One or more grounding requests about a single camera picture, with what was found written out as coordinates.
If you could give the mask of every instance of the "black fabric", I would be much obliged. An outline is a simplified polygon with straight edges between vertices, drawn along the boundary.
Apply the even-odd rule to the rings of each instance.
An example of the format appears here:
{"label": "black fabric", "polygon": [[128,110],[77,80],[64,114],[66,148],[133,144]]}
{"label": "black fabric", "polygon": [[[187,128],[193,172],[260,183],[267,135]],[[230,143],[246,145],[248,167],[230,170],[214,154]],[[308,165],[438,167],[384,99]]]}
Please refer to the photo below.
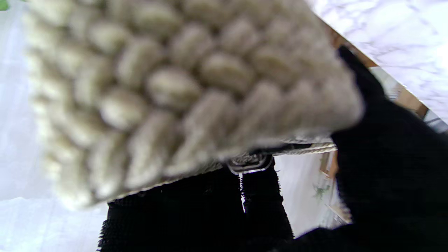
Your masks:
{"label": "black fabric", "polygon": [[337,132],[336,176],[353,224],[316,229],[276,251],[448,251],[448,141],[384,97],[347,49],[366,102],[355,127]]}
{"label": "black fabric", "polygon": [[348,49],[339,53],[366,102],[362,121],[332,136],[353,224],[292,240],[273,168],[243,176],[246,214],[238,177],[223,169],[110,203],[101,251],[448,251],[446,136],[388,101]]}
{"label": "black fabric", "polygon": [[[109,203],[100,251],[235,251],[285,244],[293,237],[274,162],[240,179],[228,169],[153,188]],[[260,187],[256,181],[263,182]]]}

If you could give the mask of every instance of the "white marble countertop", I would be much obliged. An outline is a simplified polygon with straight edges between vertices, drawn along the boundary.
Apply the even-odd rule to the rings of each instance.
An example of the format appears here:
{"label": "white marble countertop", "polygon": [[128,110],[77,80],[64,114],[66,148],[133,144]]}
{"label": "white marble countertop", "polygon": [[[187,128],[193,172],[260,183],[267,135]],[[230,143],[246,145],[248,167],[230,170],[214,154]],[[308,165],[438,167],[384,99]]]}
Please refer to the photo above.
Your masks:
{"label": "white marble countertop", "polygon": [[448,123],[448,0],[307,0]]}

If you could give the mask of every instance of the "cream knit fabric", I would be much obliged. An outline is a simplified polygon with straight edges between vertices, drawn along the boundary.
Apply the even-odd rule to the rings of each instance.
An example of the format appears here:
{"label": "cream knit fabric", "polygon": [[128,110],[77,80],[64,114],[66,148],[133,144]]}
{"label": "cream knit fabric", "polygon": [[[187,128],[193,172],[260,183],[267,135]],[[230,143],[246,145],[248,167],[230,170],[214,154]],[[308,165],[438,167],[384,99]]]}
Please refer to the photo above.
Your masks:
{"label": "cream knit fabric", "polygon": [[206,172],[363,106],[302,0],[30,0],[32,102],[55,191],[79,209]]}

